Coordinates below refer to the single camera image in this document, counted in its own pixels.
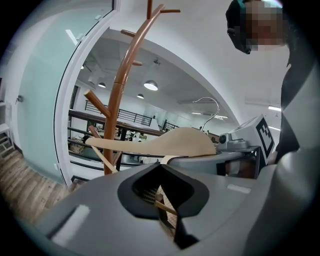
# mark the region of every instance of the glass panel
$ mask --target glass panel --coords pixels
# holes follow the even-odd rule
[[[104,1],[103,8],[102,4],[90,8],[75,6],[50,17],[54,20],[37,42],[23,73],[19,94],[24,101],[17,108],[23,155],[35,171],[59,183],[63,178],[55,166],[58,162],[53,116],[60,82],[78,47],[76,38],[90,31],[98,22],[95,17],[112,10],[111,2]]]

